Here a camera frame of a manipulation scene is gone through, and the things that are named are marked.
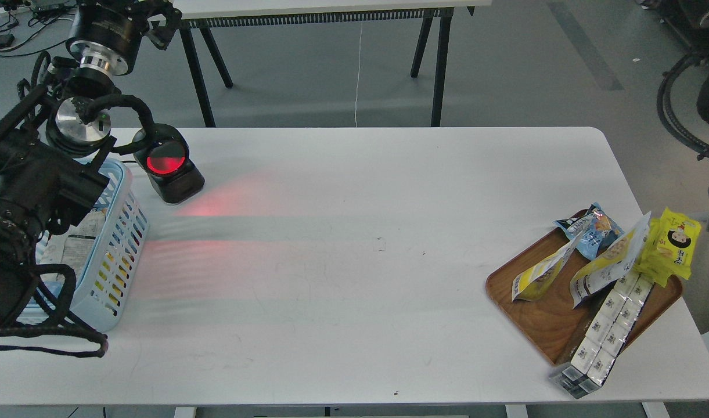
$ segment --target white tabletop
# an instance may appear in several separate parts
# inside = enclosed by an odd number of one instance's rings
[[[183,19],[489,6],[492,0],[175,0]]]
[[[152,229],[109,352],[0,352],[0,405],[573,401],[484,283],[593,201],[640,217],[601,132],[181,131],[206,187],[168,206],[133,170]],[[709,399],[682,300],[582,401],[670,399]]]

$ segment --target blue snack bag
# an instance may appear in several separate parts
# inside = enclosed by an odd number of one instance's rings
[[[563,230],[569,240],[583,234],[577,249],[588,260],[594,260],[623,234],[622,228],[604,214],[597,202],[582,217],[560,219],[553,223]]]

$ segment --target wrapped snack pack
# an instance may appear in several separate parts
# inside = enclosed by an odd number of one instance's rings
[[[566,265],[571,253],[574,252],[581,240],[581,235],[576,236],[574,240],[569,241],[558,251],[517,275],[512,283],[512,301],[517,299],[537,301],[540,299],[556,280],[558,273]]]
[[[633,230],[620,236],[607,251],[574,275],[568,286],[574,297],[574,307],[630,272],[649,236],[649,219],[651,212],[639,219]]]
[[[573,241],[576,236],[582,236],[577,249],[588,260],[595,259],[596,255],[604,252],[622,235],[622,228],[604,214],[602,207],[596,202],[583,217],[560,219],[554,224],[566,233],[569,241]]]
[[[643,273],[660,286],[666,286],[671,275],[688,279],[694,244],[700,235],[700,223],[668,207],[661,219],[651,221],[651,239],[644,246],[636,272]]]

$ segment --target gray floor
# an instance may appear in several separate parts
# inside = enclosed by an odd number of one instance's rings
[[[553,10],[558,8],[570,11],[571,20],[557,17]],[[59,42],[69,24],[48,27],[22,51]],[[419,27],[418,21],[376,21],[216,29],[213,33],[236,83],[230,90],[222,86],[195,34],[217,126],[429,126],[436,28],[420,77],[413,80],[408,70]],[[30,32],[19,27],[13,34],[24,39]],[[54,51],[65,55],[62,47]],[[589,62],[590,51],[602,60]],[[659,215],[666,206],[688,214],[707,212],[709,161],[696,161],[694,153],[673,140],[654,106],[661,73],[683,51],[658,16],[633,0],[494,0],[473,17],[456,10],[442,126],[596,127],[607,136],[644,212]],[[0,117],[16,103],[15,82],[28,77],[33,61],[0,58]],[[709,140],[709,128],[694,111],[706,73],[694,69],[684,74],[675,88],[675,104],[683,122]],[[605,82],[612,79],[619,82],[617,87]],[[145,40],[133,74],[116,82],[123,92],[147,102],[158,122],[203,126],[178,35],[167,51],[157,51]],[[113,122],[118,127],[137,124],[126,111],[114,111]],[[594,167],[588,175],[595,175]],[[685,299],[704,333],[709,330],[709,236],[701,242]],[[667,408],[677,418],[709,416],[709,402],[675,402]],[[0,418],[65,418],[73,409],[0,408]],[[322,415],[321,409],[207,408],[201,416]],[[532,405],[528,411],[532,418],[644,416],[640,404]],[[394,406],[341,406],[332,411],[339,416],[410,413],[425,412]],[[505,415],[500,406],[429,408],[426,413]],[[171,409],[117,407],[107,408],[107,414],[163,417],[171,416]],[[101,415],[102,408],[82,407],[73,418]]]

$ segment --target brown tray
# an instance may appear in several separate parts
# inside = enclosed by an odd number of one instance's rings
[[[584,212],[580,211],[574,216],[580,217]],[[498,268],[486,280],[489,297],[553,365],[566,361],[567,346],[573,344],[570,340],[574,337],[574,331],[590,314],[593,301],[584,301],[573,309],[574,300],[568,290],[571,278],[588,260],[579,251],[574,251],[548,293],[539,301],[512,302],[512,282],[519,273],[553,254],[566,243],[568,238],[560,228],[556,228]],[[654,320],[672,306],[682,296],[682,291],[682,283],[676,276],[670,277],[666,288],[654,285],[625,346],[635,341]]]

